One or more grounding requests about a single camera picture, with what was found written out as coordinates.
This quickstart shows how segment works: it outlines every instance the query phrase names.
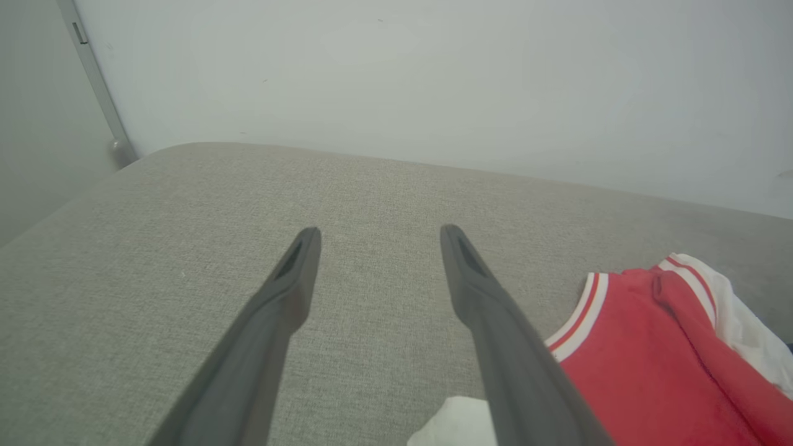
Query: clothing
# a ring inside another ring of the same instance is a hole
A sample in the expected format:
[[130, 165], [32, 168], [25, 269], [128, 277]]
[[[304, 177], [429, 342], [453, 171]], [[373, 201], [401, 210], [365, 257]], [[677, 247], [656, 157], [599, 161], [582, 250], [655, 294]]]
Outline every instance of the clothing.
[[[590, 274], [546, 344], [617, 444], [793, 444], [793, 355], [726, 277], [690, 256]], [[422, 429], [435, 443], [413, 444], [443, 444], [439, 425]]]

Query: white wall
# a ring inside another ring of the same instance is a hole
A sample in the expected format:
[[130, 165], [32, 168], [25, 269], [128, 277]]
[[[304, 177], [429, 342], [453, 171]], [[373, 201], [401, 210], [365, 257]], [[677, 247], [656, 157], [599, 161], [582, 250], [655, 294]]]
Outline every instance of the white wall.
[[143, 154], [283, 144], [793, 218], [790, 0], [77, 0]]
[[115, 172], [54, 0], [0, 2], [0, 246]]

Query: gray fabric surface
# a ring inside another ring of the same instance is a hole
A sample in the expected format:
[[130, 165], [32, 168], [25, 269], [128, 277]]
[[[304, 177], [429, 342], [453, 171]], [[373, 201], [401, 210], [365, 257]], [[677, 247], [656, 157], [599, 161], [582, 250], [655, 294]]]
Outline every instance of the gray fabric surface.
[[793, 221], [544, 180], [245, 144], [188, 144], [0, 250], [0, 444], [143, 444], [297, 232], [323, 253], [270, 444], [404, 444], [483, 397], [439, 227], [460, 225], [538, 331], [589, 271], [709, 263], [793, 340]]

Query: black object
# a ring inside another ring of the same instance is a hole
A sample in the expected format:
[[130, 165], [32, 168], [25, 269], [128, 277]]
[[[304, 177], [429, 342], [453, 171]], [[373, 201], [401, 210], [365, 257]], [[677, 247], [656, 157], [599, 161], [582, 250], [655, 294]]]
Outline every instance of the black object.
[[266, 443], [289, 337], [308, 316], [320, 245], [317, 228], [297, 234], [168, 413], [151, 446]]
[[441, 228], [454, 312], [476, 345], [499, 446], [613, 444], [462, 229]]

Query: striped trim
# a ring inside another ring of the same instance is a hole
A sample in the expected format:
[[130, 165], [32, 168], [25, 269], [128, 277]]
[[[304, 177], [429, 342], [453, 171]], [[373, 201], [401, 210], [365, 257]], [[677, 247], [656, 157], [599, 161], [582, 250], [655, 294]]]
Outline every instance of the striped trim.
[[589, 273], [584, 293], [570, 319], [545, 343], [557, 361], [561, 362], [584, 343], [595, 325], [608, 290], [608, 274]]
[[716, 328], [716, 302], [713, 299], [711, 288], [707, 285], [707, 281], [702, 275], [691, 265], [681, 263], [676, 256], [672, 254], [667, 257], [663, 262], [658, 264], [658, 267], [664, 271], [672, 271], [677, 273], [683, 280], [686, 281], [688, 287], [699, 300], [699, 304], [707, 314], [707, 318], [711, 320], [711, 325]]

